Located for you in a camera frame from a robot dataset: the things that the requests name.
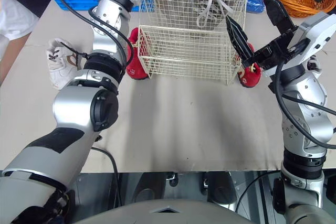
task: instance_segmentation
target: red shoe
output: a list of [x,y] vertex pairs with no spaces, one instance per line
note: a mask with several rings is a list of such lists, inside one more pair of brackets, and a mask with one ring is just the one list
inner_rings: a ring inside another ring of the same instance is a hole
[[[143,80],[148,78],[148,75],[143,70],[140,60],[138,58],[138,28],[135,28],[131,31],[131,36],[128,39],[132,43],[134,49],[134,56],[132,61],[126,67],[127,74],[135,80]],[[131,57],[131,48],[127,45],[128,49],[128,59]]]
[[[253,46],[250,43],[248,45],[254,52]],[[238,71],[238,77],[239,77],[240,83],[245,88],[253,88],[255,85],[258,84],[260,80],[261,69],[256,63],[253,63],[251,66],[245,69],[241,67],[240,70]]]

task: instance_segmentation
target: black cable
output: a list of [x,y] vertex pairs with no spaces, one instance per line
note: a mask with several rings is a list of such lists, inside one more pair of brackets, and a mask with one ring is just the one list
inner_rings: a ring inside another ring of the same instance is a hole
[[[68,5],[67,2],[65,2],[65,0],[61,0],[61,2],[68,8],[69,11],[71,11],[74,15],[76,15],[78,18],[80,18],[81,20],[85,21],[86,23],[90,24],[91,26],[101,30],[103,33],[105,33],[107,36],[110,37],[110,39],[112,39],[115,44],[117,44],[118,48],[121,51],[121,54],[123,56],[124,59],[124,63],[127,63],[127,56],[125,54],[125,51],[123,50],[122,45],[120,44],[120,42],[112,35],[110,34],[107,30],[105,30],[104,28],[102,28],[101,26],[97,25],[95,22],[92,22],[91,20],[85,18],[84,16],[80,15],[77,11],[75,11],[74,9],[72,9],[71,6]],[[123,73],[121,76],[123,76],[124,72],[125,72],[125,68],[126,66],[123,66]]]
[[294,116],[290,113],[288,108],[286,107],[284,100],[282,98],[281,94],[281,88],[280,88],[280,75],[282,71],[282,67],[284,66],[285,61],[282,61],[278,66],[277,70],[275,72],[275,79],[274,79],[274,92],[275,96],[277,98],[277,101],[279,103],[279,107],[281,108],[282,112],[285,114],[285,116],[290,120],[290,122],[310,141],[315,143],[316,145],[319,145],[323,148],[329,148],[329,149],[336,149],[336,145],[333,144],[326,144],[318,141],[315,137],[313,137],[308,131],[303,128],[300,123],[294,118]]
[[133,46],[132,46],[132,43],[127,39],[127,37],[121,33],[118,29],[116,29],[115,27],[111,26],[110,24],[108,24],[107,22],[105,21],[102,21],[100,18],[98,18],[94,13],[93,13],[93,9],[95,7],[92,7],[88,10],[88,13],[90,15],[90,17],[92,17],[93,19],[95,19],[96,21],[104,24],[105,26],[107,26],[108,28],[110,28],[112,31],[114,31],[115,33],[117,33],[118,35],[120,35],[121,38],[123,38],[127,44],[129,45],[129,47],[131,48],[131,56],[130,56],[130,59],[127,61],[126,63],[126,66],[128,66],[129,63],[131,63],[131,61],[133,60],[133,57],[134,57],[134,49],[133,49]]
[[239,209],[239,206],[240,204],[242,203],[242,199],[243,197],[245,196],[245,194],[247,193],[247,190],[258,180],[260,180],[261,178],[265,177],[265,176],[268,176],[270,174],[273,174],[273,173],[279,173],[280,171],[279,170],[273,170],[271,172],[266,172],[264,174],[261,174],[259,175],[258,177],[256,177],[254,180],[252,180],[252,182],[250,184],[248,184],[248,186],[246,187],[246,189],[243,191],[243,193],[241,194],[241,197],[239,198],[239,201],[237,203],[237,207],[236,207],[236,213],[238,213],[238,209]]
[[115,188],[117,191],[117,197],[118,197],[118,202],[119,202],[119,206],[122,206],[122,202],[121,202],[121,194],[120,194],[120,189],[119,189],[119,182],[118,182],[118,169],[117,169],[117,164],[116,161],[114,160],[113,156],[111,155],[111,153],[109,153],[108,151],[105,151],[103,149],[100,148],[96,148],[96,147],[91,147],[92,150],[95,150],[97,152],[101,152],[104,153],[105,155],[107,155],[109,157],[109,159],[111,160],[112,166],[113,166],[113,175],[114,175],[114,180],[115,180]]
[[298,98],[294,98],[294,97],[290,97],[289,95],[286,95],[286,94],[283,94],[282,97],[285,98],[285,99],[287,99],[287,100],[291,100],[293,102],[302,103],[302,104],[305,104],[305,105],[308,105],[308,106],[311,106],[311,107],[314,107],[314,108],[326,111],[327,113],[336,115],[336,111],[335,110],[328,109],[328,108],[326,108],[324,106],[321,106],[321,105],[318,105],[316,103],[309,102],[309,101],[302,100],[302,99],[298,99]]

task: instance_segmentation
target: white sleeve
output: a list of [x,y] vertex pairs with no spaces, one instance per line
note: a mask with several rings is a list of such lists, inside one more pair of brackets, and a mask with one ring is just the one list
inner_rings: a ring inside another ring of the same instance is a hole
[[9,40],[33,31],[38,17],[17,0],[0,0],[0,34]]

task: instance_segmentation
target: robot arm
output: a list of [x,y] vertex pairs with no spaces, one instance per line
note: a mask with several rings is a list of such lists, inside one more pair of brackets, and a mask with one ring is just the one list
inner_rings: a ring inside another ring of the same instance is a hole
[[[126,36],[129,11],[138,2],[100,0],[92,10],[96,18],[91,21],[99,24],[97,19],[102,19]],[[227,17],[230,38],[243,64],[257,62],[269,76],[285,59],[287,64],[281,75],[283,93],[327,105],[323,86],[301,63],[320,50],[335,32],[336,16],[320,14],[295,27],[281,4],[273,0],[265,3],[280,6],[275,12],[272,8],[267,12],[281,36],[256,53],[250,51],[239,25]],[[44,223],[58,215],[66,203],[65,192],[79,175],[100,131],[117,120],[118,86],[127,64],[124,57],[127,44],[119,38],[120,34],[108,26],[102,27],[118,42],[112,42],[101,29],[93,28],[93,52],[84,69],[55,98],[53,112],[57,127],[27,145],[4,169],[0,178],[1,224]],[[332,127],[325,112],[289,100],[285,103],[311,135],[320,142],[329,141]],[[275,180],[275,209],[285,214],[288,223],[317,223],[311,220],[334,223],[321,209],[326,149],[307,141],[285,115],[282,127],[285,152],[282,177]]]
[[[128,35],[130,10],[139,0],[100,0],[93,14]],[[66,203],[65,192],[79,175],[99,133],[118,117],[118,85],[126,67],[127,43],[110,31],[120,48],[93,27],[93,52],[78,75],[56,96],[56,128],[28,144],[3,170],[0,223],[44,223]]]
[[281,178],[274,181],[274,208],[285,215],[287,223],[334,223],[335,220],[321,209],[325,146],[333,136],[333,127],[326,112],[298,103],[295,99],[327,106],[327,93],[317,79],[321,71],[314,67],[307,69],[303,64],[307,64],[308,60],[310,64],[318,65],[316,57],[310,57],[321,50],[335,33],[336,15],[321,12],[297,27],[280,1],[264,2],[270,20],[281,35],[253,53],[246,43],[247,36],[227,16],[230,39],[243,65],[246,67],[257,62],[264,69],[264,76],[270,76],[273,81],[271,90],[277,94],[276,84],[279,86],[280,99],[281,96],[287,97],[283,102],[294,120],[317,140],[309,140],[280,106],[285,150]]

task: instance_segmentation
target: white sneaker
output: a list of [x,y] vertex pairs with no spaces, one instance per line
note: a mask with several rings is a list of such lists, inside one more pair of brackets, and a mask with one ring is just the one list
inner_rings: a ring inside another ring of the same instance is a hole
[[76,55],[62,43],[72,48],[72,45],[60,38],[49,41],[46,50],[50,80],[55,89],[61,90],[71,79],[76,76]]

